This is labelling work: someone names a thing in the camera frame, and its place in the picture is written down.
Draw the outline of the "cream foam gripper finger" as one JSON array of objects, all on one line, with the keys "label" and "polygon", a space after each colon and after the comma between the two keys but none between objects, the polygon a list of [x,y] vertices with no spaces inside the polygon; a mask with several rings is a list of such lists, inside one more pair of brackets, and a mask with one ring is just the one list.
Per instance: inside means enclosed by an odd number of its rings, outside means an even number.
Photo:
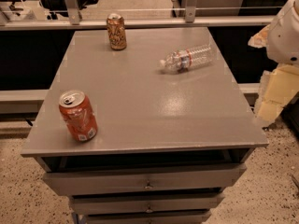
[{"label": "cream foam gripper finger", "polygon": [[260,79],[254,114],[261,123],[274,123],[284,107],[299,92],[299,66],[280,63]]},{"label": "cream foam gripper finger", "polygon": [[270,25],[266,25],[257,34],[249,39],[248,45],[257,49],[264,48],[267,46],[267,37]]}]

